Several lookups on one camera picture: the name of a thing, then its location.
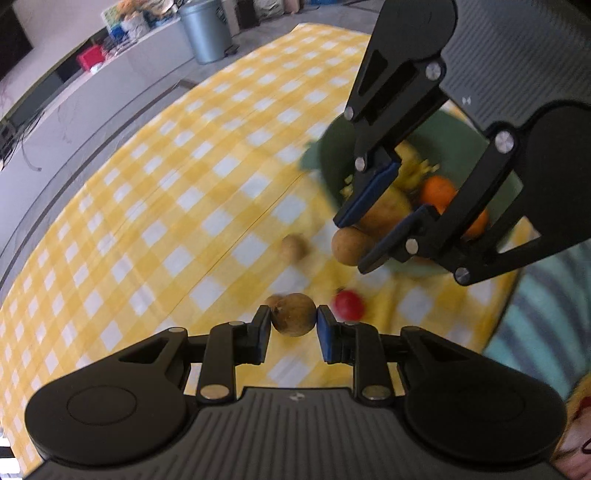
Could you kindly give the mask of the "orange tangerine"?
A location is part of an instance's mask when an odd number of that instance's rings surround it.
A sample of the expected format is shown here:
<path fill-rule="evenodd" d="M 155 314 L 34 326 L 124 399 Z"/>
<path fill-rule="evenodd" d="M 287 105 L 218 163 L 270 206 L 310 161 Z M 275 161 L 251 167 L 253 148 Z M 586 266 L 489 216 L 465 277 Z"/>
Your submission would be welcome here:
<path fill-rule="evenodd" d="M 419 202 L 422 205 L 432 205 L 442 214 L 457 195 L 455 185 L 446 177 L 433 175 L 422 185 Z"/>
<path fill-rule="evenodd" d="M 477 238 L 482 235 L 489 225 L 489 213 L 484 209 L 478 218 L 472 223 L 468 230 L 463 234 L 466 240 Z"/>

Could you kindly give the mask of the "orange tangerine top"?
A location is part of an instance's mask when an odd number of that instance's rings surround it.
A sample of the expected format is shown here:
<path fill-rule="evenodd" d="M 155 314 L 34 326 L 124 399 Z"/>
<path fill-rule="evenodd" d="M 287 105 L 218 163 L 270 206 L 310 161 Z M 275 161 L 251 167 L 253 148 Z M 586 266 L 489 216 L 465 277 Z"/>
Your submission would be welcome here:
<path fill-rule="evenodd" d="M 446 177 L 433 175 L 422 185 L 419 202 L 422 205 L 432 205 L 442 214 L 457 195 L 455 185 Z"/>

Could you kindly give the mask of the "green yellow pear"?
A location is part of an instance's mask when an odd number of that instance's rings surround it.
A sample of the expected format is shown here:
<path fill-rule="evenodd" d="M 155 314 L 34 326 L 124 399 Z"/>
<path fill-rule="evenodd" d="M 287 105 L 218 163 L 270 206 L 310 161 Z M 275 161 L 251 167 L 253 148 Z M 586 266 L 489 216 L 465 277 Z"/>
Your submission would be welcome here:
<path fill-rule="evenodd" d="M 407 196 L 397 188 L 389 188 L 377 200 L 356 227 L 376 241 L 386 237 L 402 220 L 413 212 Z"/>

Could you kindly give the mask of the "brown longan fruit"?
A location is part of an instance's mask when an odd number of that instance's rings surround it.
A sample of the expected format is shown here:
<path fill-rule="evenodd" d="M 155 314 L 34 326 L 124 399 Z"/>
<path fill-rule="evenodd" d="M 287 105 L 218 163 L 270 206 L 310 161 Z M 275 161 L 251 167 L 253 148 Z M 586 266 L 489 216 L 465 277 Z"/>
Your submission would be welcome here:
<path fill-rule="evenodd" d="M 290 234 L 280 242 L 280 257 L 288 264 L 297 264 L 308 254 L 308 247 L 300 235 Z"/>
<path fill-rule="evenodd" d="M 346 227 L 332 236 L 332 255 L 342 265 L 358 266 L 375 245 L 375 240 L 365 232 L 355 227 Z"/>
<path fill-rule="evenodd" d="M 266 299 L 266 305 L 271 310 L 271 323 L 280 334 L 300 337 L 315 328 L 317 306 L 307 295 L 271 295 Z"/>

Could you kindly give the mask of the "green fruit bowl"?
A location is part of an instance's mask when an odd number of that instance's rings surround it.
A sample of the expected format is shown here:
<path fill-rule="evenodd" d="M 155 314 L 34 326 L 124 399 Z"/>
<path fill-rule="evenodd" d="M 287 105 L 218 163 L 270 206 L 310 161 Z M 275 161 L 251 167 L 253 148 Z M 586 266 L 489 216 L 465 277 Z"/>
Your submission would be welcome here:
<path fill-rule="evenodd" d="M 422 159 L 439 165 L 436 173 L 451 180 L 455 187 L 460 187 L 467 180 L 488 146 L 476 130 L 445 110 L 434 113 L 408 137 L 408 141 Z M 346 187 L 346 178 L 356 172 L 355 142 L 353 125 L 339 115 L 321 138 L 311 142 L 301 158 L 304 170 L 320 170 L 325 192 L 337 211 L 345 202 L 341 192 Z M 512 172 L 487 206 L 491 223 L 498 220 L 521 189 L 521 181 Z M 406 263 L 391 259 L 386 266 L 392 272 L 412 277 L 448 273 L 437 264 L 421 258 Z"/>

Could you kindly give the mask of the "striped teal cloth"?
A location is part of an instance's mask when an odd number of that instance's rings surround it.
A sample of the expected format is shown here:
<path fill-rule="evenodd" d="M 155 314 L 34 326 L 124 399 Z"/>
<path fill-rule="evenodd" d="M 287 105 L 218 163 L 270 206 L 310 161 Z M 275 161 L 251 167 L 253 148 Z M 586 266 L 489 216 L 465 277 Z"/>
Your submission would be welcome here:
<path fill-rule="evenodd" d="M 568 399 L 590 373 L 590 243 L 526 267 L 484 355 Z"/>

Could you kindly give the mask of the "red cherry tomato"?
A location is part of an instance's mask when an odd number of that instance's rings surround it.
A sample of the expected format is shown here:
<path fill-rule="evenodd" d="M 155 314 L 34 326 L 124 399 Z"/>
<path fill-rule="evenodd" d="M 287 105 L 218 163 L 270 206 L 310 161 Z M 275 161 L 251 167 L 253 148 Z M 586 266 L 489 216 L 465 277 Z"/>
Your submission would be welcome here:
<path fill-rule="evenodd" d="M 335 314 L 344 321 L 360 321 L 365 316 L 366 306 L 354 290 L 342 289 L 335 294 Z"/>

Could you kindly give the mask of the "grey metal trash can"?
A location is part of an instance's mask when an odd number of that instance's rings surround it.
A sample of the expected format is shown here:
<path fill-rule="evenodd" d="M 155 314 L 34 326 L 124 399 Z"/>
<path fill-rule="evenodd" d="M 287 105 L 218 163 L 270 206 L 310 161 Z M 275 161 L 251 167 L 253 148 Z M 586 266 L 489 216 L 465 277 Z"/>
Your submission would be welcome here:
<path fill-rule="evenodd" d="M 178 13 L 199 64 L 214 63 L 228 56 L 233 43 L 221 1 L 187 1 Z"/>

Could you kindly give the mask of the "yellow checkered tablecloth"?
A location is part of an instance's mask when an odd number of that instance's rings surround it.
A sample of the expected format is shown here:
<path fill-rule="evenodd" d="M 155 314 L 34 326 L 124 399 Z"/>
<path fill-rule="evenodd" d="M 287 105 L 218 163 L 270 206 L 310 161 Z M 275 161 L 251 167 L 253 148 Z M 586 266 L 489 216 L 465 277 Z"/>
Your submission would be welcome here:
<path fill-rule="evenodd" d="M 332 257 L 334 212 L 300 161 L 342 112 L 368 41 L 295 27 L 158 114 L 64 208 L 1 307 L 1 424 L 23 472 L 40 462 L 24 411 L 41 386 L 172 326 L 249 321 L 273 294 L 329 304 L 349 288 L 384 332 L 416 324 L 485 346 L 515 274 L 463 288 Z M 290 234 L 308 247 L 297 264 L 280 257 Z"/>

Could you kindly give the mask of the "red box on shelf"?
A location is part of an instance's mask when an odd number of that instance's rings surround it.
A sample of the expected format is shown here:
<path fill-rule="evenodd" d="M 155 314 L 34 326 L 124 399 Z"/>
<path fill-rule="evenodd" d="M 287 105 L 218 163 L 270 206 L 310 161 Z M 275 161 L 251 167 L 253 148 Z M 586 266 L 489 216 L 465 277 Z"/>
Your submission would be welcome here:
<path fill-rule="evenodd" d="M 79 53 L 76 60 L 84 71 L 90 71 L 95 65 L 105 61 L 105 55 L 100 45 L 92 45 Z"/>

